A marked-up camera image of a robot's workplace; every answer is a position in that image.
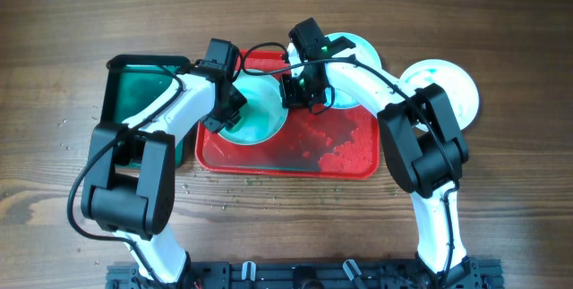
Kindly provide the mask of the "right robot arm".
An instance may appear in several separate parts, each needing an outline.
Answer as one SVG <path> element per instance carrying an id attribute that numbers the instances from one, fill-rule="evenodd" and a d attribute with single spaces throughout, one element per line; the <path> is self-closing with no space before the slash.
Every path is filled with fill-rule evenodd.
<path id="1" fill-rule="evenodd" d="M 376 117 L 390 175 L 409 193 L 417 258 L 441 281 L 461 265 L 456 198 L 468 147 L 444 88 L 410 88 L 386 72 L 372 44 L 354 34 L 325 35 L 313 18 L 288 34 L 288 72 L 280 79 L 285 108 L 331 107 L 346 93 Z"/>

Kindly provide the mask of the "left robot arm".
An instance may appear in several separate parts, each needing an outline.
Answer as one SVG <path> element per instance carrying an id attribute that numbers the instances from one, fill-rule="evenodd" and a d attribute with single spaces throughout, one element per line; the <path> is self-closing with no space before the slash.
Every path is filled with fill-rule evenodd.
<path id="1" fill-rule="evenodd" d="M 176 241 L 168 220 L 175 203 L 175 147 L 196 123 L 220 132 L 239 119 L 245 97 L 234 87 L 243 61 L 238 47 L 212 39 L 204 58 L 177 55 L 117 55 L 107 62 L 111 76 L 164 75 L 170 86 L 138 114 L 94 129 L 86 166 L 72 190 L 81 191 L 81 212 L 104 230 L 82 236 L 122 242 L 138 263 L 134 285 L 200 288 L 201 277 Z"/>

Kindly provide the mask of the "white plate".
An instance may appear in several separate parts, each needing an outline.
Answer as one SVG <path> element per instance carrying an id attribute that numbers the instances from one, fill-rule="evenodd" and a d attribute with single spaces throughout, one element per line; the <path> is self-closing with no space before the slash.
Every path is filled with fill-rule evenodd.
<path id="1" fill-rule="evenodd" d="M 427 59 L 409 66 L 400 76 L 399 84 L 409 88 L 425 88 L 438 84 L 447 93 L 461 130 L 477 117 L 480 96 L 470 75 L 460 66 L 441 59 Z"/>

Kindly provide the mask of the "light blue plate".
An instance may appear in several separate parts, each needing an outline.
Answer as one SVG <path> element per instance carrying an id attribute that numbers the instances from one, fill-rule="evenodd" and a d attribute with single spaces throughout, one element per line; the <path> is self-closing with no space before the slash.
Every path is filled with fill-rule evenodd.
<path id="1" fill-rule="evenodd" d="M 359 79 L 366 80 L 367 83 L 374 83 L 377 77 L 373 75 L 369 68 L 379 72 L 382 69 L 381 58 L 373 45 L 365 38 L 348 32 L 335 32 L 326 35 L 330 41 L 337 38 L 347 38 L 355 47 L 350 51 L 343 52 L 342 55 L 335 55 L 335 58 L 355 57 L 358 64 L 352 63 L 327 63 L 325 72 L 329 88 L 326 90 L 327 105 L 335 109 L 350 109 L 358 106 L 364 107 L 369 114 L 376 115 L 381 108 L 371 97 L 360 97 L 365 87 Z"/>
<path id="2" fill-rule="evenodd" d="M 279 82 L 270 75 L 254 76 L 240 71 L 234 86 L 247 99 L 239 110 L 240 119 L 218 134 L 231 143 L 251 146 L 271 139 L 287 120 Z"/>

